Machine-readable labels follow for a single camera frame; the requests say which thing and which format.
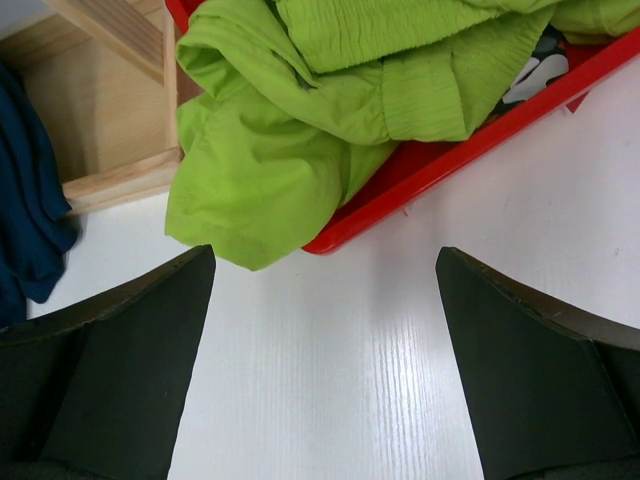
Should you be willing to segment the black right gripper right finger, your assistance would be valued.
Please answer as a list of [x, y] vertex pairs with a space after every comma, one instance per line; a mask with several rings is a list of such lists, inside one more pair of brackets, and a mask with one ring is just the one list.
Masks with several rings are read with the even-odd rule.
[[635, 479], [639, 332], [441, 249], [436, 276], [488, 479]]

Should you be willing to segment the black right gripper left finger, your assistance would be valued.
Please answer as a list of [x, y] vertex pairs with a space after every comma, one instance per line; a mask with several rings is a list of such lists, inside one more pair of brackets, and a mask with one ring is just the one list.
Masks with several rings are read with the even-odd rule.
[[2, 477], [166, 478], [215, 270], [195, 247], [5, 330]]

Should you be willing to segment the navy blue shorts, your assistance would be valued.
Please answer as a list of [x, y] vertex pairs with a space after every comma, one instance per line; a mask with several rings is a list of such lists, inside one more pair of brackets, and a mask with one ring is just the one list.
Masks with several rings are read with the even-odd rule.
[[27, 320], [65, 271], [78, 233], [48, 133], [19, 77], [1, 66], [1, 328]]

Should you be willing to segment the orange camouflage shorts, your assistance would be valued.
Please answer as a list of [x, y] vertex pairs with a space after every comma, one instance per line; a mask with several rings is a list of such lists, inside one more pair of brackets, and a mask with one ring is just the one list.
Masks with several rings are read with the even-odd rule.
[[490, 114], [506, 114], [533, 98], [569, 71], [564, 35], [551, 25], [539, 38], [527, 63]]

